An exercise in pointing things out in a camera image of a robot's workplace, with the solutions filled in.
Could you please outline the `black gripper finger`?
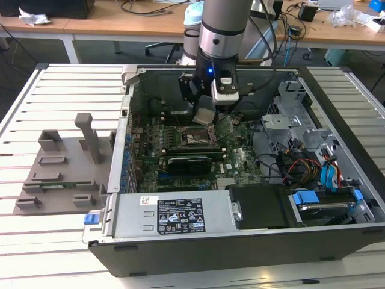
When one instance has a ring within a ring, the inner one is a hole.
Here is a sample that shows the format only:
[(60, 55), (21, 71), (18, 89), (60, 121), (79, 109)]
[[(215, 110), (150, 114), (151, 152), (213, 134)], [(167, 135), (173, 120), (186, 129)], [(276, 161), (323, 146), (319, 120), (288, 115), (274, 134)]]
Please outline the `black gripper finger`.
[(200, 86), (196, 86), (196, 84), (199, 84), (197, 80), (194, 73), (184, 72), (178, 77), (182, 99), (192, 105), (193, 115), (195, 115), (198, 110), (199, 99), (201, 97)]

